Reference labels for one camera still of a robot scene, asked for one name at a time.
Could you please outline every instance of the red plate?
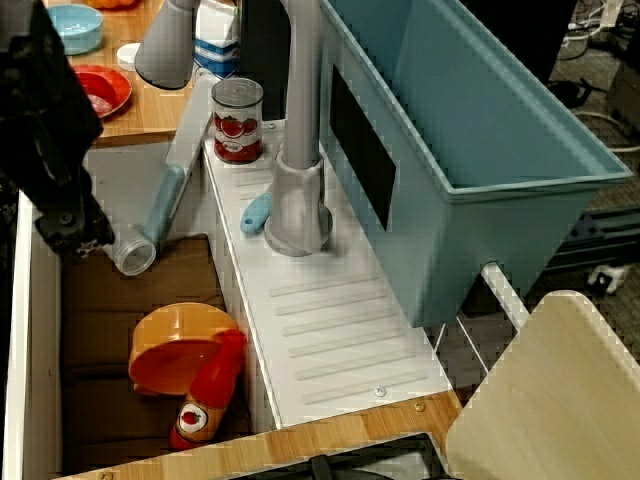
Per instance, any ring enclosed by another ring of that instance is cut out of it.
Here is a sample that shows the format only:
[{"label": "red plate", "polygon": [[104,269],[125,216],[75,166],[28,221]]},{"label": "red plate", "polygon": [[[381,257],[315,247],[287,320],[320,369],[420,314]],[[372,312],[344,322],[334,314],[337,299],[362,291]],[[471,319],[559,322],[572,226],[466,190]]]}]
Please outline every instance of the red plate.
[{"label": "red plate", "polygon": [[100,118],[111,115],[131,96],[131,83],[115,70],[99,65],[78,65],[73,70]]}]

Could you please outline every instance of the wooden shelf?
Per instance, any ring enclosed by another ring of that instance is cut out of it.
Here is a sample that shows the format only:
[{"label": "wooden shelf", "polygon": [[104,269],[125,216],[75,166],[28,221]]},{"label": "wooden shelf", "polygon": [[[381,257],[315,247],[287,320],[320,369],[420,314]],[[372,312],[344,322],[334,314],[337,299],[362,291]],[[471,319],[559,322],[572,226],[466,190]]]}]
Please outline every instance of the wooden shelf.
[{"label": "wooden shelf", "polygon": [[448,391],[73,478],[218,480],[420,432],[430,433],[436,445],[442,446],[461,408],[455,394]]}]

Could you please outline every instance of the toy sink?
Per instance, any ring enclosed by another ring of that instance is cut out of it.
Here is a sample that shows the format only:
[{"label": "toy sink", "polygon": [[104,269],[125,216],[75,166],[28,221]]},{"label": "toy sink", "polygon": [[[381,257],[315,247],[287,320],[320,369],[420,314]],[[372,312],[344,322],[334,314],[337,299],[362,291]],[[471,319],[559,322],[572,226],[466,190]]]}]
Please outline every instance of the toy sink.
[{"label": "toy sink", "polygon": [[525,295],[631,172],[458,2],[321,4],[322,145],[409,323],[455,320],[489,262]]}]

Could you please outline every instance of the black stove grate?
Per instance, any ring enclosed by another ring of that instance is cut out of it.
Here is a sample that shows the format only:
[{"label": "black stove grate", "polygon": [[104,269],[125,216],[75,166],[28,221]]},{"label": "black stove grate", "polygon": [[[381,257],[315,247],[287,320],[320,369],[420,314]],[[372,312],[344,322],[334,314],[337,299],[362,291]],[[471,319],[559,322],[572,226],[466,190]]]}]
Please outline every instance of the black stove grate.
[{"label": "black stove grate", "polygon": [[432,480],[454,479],[449,476],[427,434],[419,434],[369,447],[319,455],[305,462],[240,477],[241,480],[395,480],[379,473],[359,470],[383,459],[418,452]]}]

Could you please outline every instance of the blue bowl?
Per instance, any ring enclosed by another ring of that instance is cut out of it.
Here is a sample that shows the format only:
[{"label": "blue bowl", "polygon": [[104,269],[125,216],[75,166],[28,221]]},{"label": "blue bowl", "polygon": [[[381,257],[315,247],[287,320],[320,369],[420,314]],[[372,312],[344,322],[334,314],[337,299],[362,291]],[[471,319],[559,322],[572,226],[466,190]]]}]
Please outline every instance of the blue bowl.
[{"label": "blue bowl", "polygon": [[47,9],[65,55],[86,53],[102,41],[102,14],[85,5],[57,5]]}]

